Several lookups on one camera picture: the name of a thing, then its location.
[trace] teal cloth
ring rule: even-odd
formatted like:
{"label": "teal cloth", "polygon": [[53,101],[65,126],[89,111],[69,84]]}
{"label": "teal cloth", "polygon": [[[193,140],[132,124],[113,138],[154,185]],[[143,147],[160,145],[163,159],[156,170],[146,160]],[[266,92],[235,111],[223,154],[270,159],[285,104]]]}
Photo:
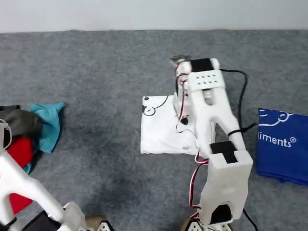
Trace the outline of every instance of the teal cloth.
{"label": "teal cloth", "polygon": [[43,123],[38,141],[39,150],[50,154],[54,150],[60,135],[59,112],[64,106],[64,103],[31,105],[31,112],[36,113]]}

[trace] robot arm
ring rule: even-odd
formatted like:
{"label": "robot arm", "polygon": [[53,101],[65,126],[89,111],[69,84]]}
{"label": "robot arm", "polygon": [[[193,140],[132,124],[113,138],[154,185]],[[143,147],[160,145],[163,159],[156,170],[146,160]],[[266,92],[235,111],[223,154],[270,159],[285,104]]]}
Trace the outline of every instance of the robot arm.
{"label": "robot arm", "polygon": [[[184,58],[177,63],[176,76],[174,108],[179,117],[189,115],[188,123],[194,123],[200,155],[209,161],[198,209],[200,222],[204,227],[231,223],[242,214],[253,160],[231,111],[219,62]],[[212,143],[208,139],[213,121],[230,141]]]}
{"label": "robot arm", "polygon": [[[4,129],[8,125],[0,123],[0,230],[9,231],[90,231],[85,222],[85,216],[75,203],[62,206],[41,185],[41,183],[29,177],[13,158],[4,150]],[[27,228],[21,226],[14,217],[9,195],[16,193],[38,202],[46,211],[36,217]],[[42,224],[35,224],[45,216]]]}

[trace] fabric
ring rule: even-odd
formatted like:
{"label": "fabric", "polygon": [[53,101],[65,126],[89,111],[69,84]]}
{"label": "fabric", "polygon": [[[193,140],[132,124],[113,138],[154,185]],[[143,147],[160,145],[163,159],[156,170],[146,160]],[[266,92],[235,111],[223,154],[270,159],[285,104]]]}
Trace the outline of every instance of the fabric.
{"label": "fabric", "polygon": [[[0,118],[9,124],[13,138],[21,135],[36,139],[40,135],[42,123],[39,116],[20,109],[19,105],[0,106]],[[5,131],[4,146],[9,142],[9,136],[8,131]]]}
{"label": "fabric", "polygon": [[[19,164],[20,167],[26,167],[33,156],[31,140],[19,137],[8,148],[8,153]],[[32,203],[32,200],[12,193],[10,195],[10,202],[14,214],[17,214],[22,209]]]}
{"label": "fabric", "polygon": [[[147,96],[142,99],[141,153],[198,153],[193,125],[179,123],[173,108],[173,96]],[[211,131],[209,139],[215,139]]]}
{"label": "fabric", "polygon": [[257,173],[308,185],[308,116],[259,108]]}
{"label": "fabric", "polygon": [[64,103],[31,105],[31,111],[36,113],[43,121],[43,128],[38,141],[39,150],[51,154],[55,148],[60,135],[59,112],[64,106]]}
{"label": "fabric", "polygon": [[12,136],[22,135],[27,138],[37,138],[42,129],[39,117],[33,113],[22,109],[10,112],[5,118],[12,130]]}

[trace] white logo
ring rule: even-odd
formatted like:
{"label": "white logo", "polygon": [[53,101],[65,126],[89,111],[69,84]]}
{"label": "white logo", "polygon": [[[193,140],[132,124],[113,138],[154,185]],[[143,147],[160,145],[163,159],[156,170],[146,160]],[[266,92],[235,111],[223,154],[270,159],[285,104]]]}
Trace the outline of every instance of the white logo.
{"label": "white logo", "polygon": [[262,141],[270,142],[272,144],[276,144],[278,146],[286,147],[286,148],[291,148],[292,143],[295,143],[297,141],[295,137],[290,137],[290,139],[284,138],[283,140],[277,139],[275,137],[264,134],[262,131],[258,132],[258,139]]}
{"label": "white logo", "polygon": [[[263,115],[260,115],[260,117],[267,117],[267,116],[268,116],[268,114],[266,114],[265,110],[259,109],[259,111],[265,113],[265,114],[263,114]],[[277,119],[275,119],[275,122],[273,121],[272,123],[262,123],[262,124],[259,124],[259,127],[260,127],[260,126],[267,126],[267,127],[276,126],[276,125],[279,124],[280,122],[285,122],[285,121],[287,121],[291,115],[293,115],[293,114],[280,111],[279,117],[278,117]]]}

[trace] pile of clothes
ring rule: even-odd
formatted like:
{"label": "pile of clothes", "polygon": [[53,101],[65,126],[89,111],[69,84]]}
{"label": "pile of clothes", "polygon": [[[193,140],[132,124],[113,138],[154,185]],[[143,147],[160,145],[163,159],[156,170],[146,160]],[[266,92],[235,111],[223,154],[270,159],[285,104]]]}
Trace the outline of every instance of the pile of clothes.
{"label": "pile of clothes", "polygon": [[[9,124],[12,133],[12,143],[7,151],[28,174],[38,152],[51,154],[54,150],[61,130],[59,113],[64,106],[64,103],[33,104],[30,111],[19,105],[0,106],[0,119]],[[10,139],[10,132],[5,130],[4,147]],[[10,195],[10,201],[15,214],[32,203],[14,193]]]}

